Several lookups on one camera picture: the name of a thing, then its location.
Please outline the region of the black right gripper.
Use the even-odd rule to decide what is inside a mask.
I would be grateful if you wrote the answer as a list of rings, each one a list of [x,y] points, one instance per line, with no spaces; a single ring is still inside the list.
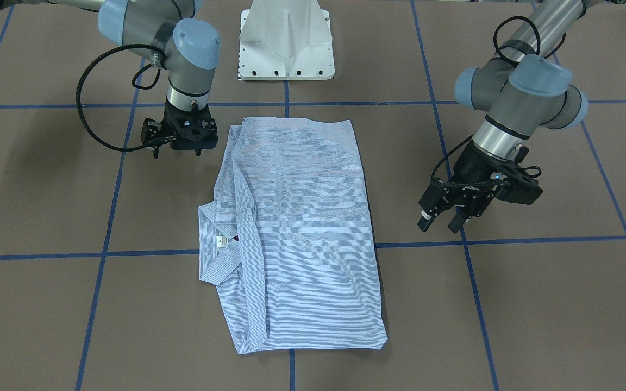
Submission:
[[[152,149],[154,159],[164,144],[174,150],[193,150],[199,157],[203,149],[216,148],[218,127],[207,105],[200,109],[198,104],[189,104],[184,111],[166,100],[161,121],[146,118],[142,122],[141,142]]]

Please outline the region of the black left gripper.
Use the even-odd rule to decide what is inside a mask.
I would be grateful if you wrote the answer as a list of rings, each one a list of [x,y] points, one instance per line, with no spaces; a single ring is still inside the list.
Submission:
[[[458,149],[462,151],[454,165],[454,175],[450,180],[441,180],[437,171]],[[465,223],[482,215],[493,199],[525,205],[534,203],[543,192],[537,180],[541,169],[520,166],[529,153],[529,148],[523,144],[515,147],[515,153],[515,158],[503,160],[485,153],[474,141],[457,144],[431,172],[430,183],[419,200],[422,210],[417,227],[427,232],[438,215],[456,207],[449,230],[459,233]]]

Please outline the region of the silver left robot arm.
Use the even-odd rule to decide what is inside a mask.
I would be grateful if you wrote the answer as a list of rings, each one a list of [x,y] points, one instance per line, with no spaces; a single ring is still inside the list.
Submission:
[[[450,180],[438,178],[446,154],[431,173],[420,198],[423,232],[444,211],[455,209],[449,223],[457,233],[472,218],[481,216],[494,200],[531,205],[542,194],[537,181],[541,169],[522,167],[527,142],[539,127],[568,129],[588,113],[584,92],[573,86],[572,72],[550,60],[566,39],[567,30],[586,15],[596,1],[544,1],[521,21],[509,39],[494,32],[494,55],[483,67],[460,73],[455,101],[485,113],[477,131],[455,146],[460,156]]]

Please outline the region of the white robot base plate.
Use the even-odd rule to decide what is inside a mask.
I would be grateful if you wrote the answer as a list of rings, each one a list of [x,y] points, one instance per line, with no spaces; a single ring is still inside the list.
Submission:
[[[240,15],[241,81],[326,81],[335,76],[330,13],[318,1],[254,1]]]

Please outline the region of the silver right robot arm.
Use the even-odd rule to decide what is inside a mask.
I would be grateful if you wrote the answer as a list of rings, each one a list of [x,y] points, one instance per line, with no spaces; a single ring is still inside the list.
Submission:
[[[196,19],[201,1],[64,1],[63,5],[97,13],[99,32],[115,44],[94,59],[80,76],[76,107],[85,131],[105,148],[120,153],[150,149],[158,158],[161,146],[174,150],[215,148],[218,127],[208,98],[220,59],[221,37],[208,22]],[[130,51],[147,60],[144,72],[167,72],[168,85],[161,121],[142,122],[141,144],[122,148],[95,134],[85,119],[82,90],[92,70],[104,59]]]

